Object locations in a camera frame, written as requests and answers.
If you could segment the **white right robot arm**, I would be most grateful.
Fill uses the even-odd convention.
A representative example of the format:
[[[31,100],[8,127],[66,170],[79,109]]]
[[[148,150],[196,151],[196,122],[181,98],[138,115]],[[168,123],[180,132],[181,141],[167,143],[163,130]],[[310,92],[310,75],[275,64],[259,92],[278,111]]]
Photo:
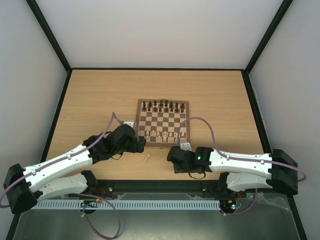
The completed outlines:
[[[298,194],[298,164],[280,149],[264,154],[219,152],[211,147],[197,147],[192,151],[183,143],[171,147],[167,161],[173,163],[176,174],[227,173],[226,179],[218,183],[218,191],[224,196],[248,189]]]

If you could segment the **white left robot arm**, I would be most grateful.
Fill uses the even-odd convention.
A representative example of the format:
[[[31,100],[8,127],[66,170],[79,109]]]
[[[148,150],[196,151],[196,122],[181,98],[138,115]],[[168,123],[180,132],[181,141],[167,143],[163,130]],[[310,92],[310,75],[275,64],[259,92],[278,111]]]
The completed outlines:
[[[128,124],[114,131],[92,135],[74,149],[51,160],[22,167],[12,165],[6,174],[3,188],[12,214],[33,208],[38,202],[67,194],[91,194],[97,180],[85,170],[71,177],[66,174],[80,168],[106,161],[123,153],[142,153],[146,145],[143,136],[137,136]]]

